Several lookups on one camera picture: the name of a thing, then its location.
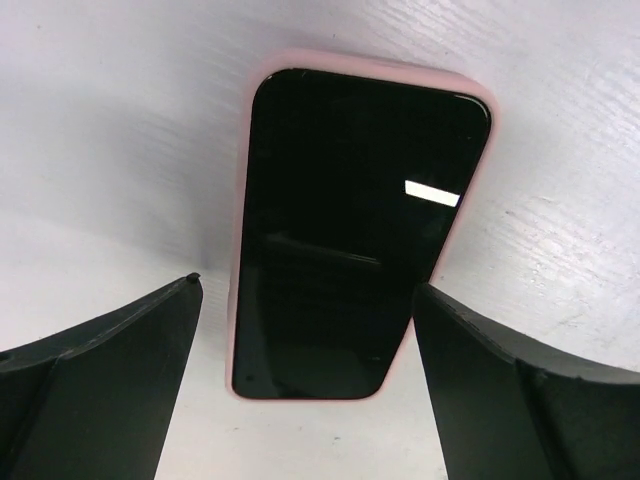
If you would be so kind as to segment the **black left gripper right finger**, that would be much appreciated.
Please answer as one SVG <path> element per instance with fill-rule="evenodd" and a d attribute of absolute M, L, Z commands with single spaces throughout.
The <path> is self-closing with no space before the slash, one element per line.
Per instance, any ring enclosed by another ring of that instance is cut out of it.
<path fill-rule="evenodd" d="M 431 285 L 413 320 L 450 479 L 636 479 L 639 375 L 561 351 Z"/>

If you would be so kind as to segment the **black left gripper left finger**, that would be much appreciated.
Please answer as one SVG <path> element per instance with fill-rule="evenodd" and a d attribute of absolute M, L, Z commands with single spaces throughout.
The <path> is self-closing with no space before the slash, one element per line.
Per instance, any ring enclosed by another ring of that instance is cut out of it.
<path fill-rule="evenodd" d="M 191 273 L 2 352 L 2 478 L 154 478 L 202 300 Z"/>

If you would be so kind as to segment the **phone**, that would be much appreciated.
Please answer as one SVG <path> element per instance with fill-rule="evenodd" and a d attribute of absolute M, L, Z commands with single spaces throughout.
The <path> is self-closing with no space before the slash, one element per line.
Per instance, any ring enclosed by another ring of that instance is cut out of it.
<path fill-rule="evenodd" d="M 384 387 L 499 125 L 450 70 L 292 49 L 253 76 L 237 166 L 226 366 L 249 401 Z"/>

